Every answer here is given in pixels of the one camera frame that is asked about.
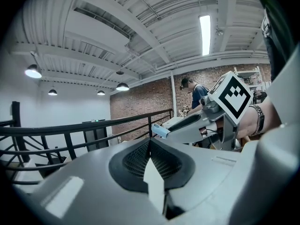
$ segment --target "metal watch band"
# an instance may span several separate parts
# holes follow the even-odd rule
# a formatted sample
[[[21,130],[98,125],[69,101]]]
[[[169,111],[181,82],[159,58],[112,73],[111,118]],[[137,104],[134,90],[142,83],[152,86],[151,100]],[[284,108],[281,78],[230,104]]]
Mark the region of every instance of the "metal watch band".
[[[264,114],[262,109],[258,105],[250,105],[249,107],[254,108],[257,111],[258,118],[257,118],[257,126],[255,132],[250,136],[255,136],[261,132],[263,129],[263,123],[264,123]]]

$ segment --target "black metal railing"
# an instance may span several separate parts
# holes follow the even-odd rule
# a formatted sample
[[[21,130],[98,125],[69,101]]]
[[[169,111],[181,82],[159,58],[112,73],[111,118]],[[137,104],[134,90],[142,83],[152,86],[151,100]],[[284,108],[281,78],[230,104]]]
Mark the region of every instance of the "black metal railing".
[[[20,108],[20,104],[18,104],[18,106],[15,109],[16,113],[19,112],[19,108]],[[13,140],[13,144],[11,146],[7,147],[5,150],[0,150],[0,157],[3,156],[4,154],[13,155],[5,165],[5,170],[14,172],[13,176],[10,178],[13,184],[36,185],[39,183],[39,181],[27,181],[27,182],[14,181],[13,178],[15,177],[15,173],[19,171],[46,171],[46,170],[59,169],[62,166],[67,164],[61,160],[60,152],[62,151],[68,151],[71,159],[74,160],[76,158],[75,149],[89,147],[96,143],[105,142],[113,138],[132,133],[144,127],[148,127],[148,131],[141,134],[135,139],[141,138],[147,134],[149,134],[149,137],[154,137],[156,135],[152,134],[151,125],[165,118],[171,118],[171,111],[172,109],[166,109],[157,112],[141,114],[137,116],[131,116],[131,117],[125,117],[125,118],[119,118],[113,120],[105,120],[105,121],[99,121],[94,123],[82,123],[82,124],[73,124],[73,125],[66,125],[66,126],[39,127],[39,128],[21,127],[20,121],[17,121],[20,119],[20,114],[17,114],[15,116],[15,119],[12,119],[10,121],[0,122],[0,136],[2,136],[0,138],[0,141],[7,139],[9,137],[11,137]],[[151,121],[151,118],[153,116],[163,114],[163,113],[168,113],[168,114],[155,121]],[[146,124],[121,132],[119,134],[115,134],[110,137],[96,139],[92,142],[85,142],[81,144],[73,144],[71,140],[71,133],[97,130],[100,128],[106,128],[106,127],[115,126],[115,125],[128,123],[128,122],[145,119],[145,118],[148,118],[148,122]],[[46,140],[46,136],[48,135],[64,135],[66,147],[59,147],[59,148],[55,147],[54,149],[50,149],[48,147],[47,140]],[[42,142],[39,142],[37,139],[33,138],[33,136],[40,136]],[[32,141],[34,141],[36,145],[32,144],[32,141],[29,142],[24,137],[27,137]],[[33,147],[36,150],[29,150],[26,148],[26,146]],[[29,158],[29,155],[38,155],[47,158],[49,165],[43,165],[37,167],[24,167],[24,163],[29,161],[27,159]],[[10,163],[16,157],[18,157],[19,166],[17,167],[9,166]],[[60,163],[54,164],[53,157],[60,158],[59,159]]]

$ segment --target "lamp shade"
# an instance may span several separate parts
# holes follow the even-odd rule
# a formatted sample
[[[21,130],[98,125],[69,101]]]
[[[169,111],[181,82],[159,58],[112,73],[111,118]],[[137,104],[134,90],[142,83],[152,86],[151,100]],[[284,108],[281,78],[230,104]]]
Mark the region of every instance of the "lamp shade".
[[[118,84],[117,90],[119,90],[119,91],[128,91],[129,87],[126,83],[121,82],[121,83]]]
[[[97,93],[97,95],[105,95],[105,92],[104,91],[102,91],[102,90],[100,90],[98,93]]]
[[[51,89],[51,90],[48,92],[48,95],[50,95],[50,96],[56,96],[56,95],[57,95],[57,91],[54,90],[54,89]]]
[[[41,78],[41,77],[42,77],[41,69],[40,69],[39,66],[36,65],[36,64],[31,64],[31,65],[25,70],[25,74],[26,74],[28,77],[32,77],[32,78]]]

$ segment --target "ceiling air conditioning unit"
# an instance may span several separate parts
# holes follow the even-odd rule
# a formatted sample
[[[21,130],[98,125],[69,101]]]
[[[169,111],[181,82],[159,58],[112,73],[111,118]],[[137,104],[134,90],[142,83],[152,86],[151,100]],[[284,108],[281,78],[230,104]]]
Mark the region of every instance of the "ceiling air conditioning unit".
[[[110,53],[125,53],[130,36],[110,21],[76,8],[69,12],[65,36],[94,45]]]

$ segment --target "white ceiling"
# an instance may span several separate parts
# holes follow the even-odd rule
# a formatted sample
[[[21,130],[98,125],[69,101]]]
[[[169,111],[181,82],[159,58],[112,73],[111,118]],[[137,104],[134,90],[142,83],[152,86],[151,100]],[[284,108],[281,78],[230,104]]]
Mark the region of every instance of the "white ceiling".
[[[65,36],[70,10],[84,9],[131,37],[128,52],[112,54]],[[210,55],[201,56],[198,17],[211,16]],[[116,88],[137,85],[171,69],[267,62],[258,0],[28,0],[14,23],[11,54],[34,62],[43,83],[76,83]],[[223,35],[216,35],[216,28]],[[122,69],[124,75],[115,72]]]

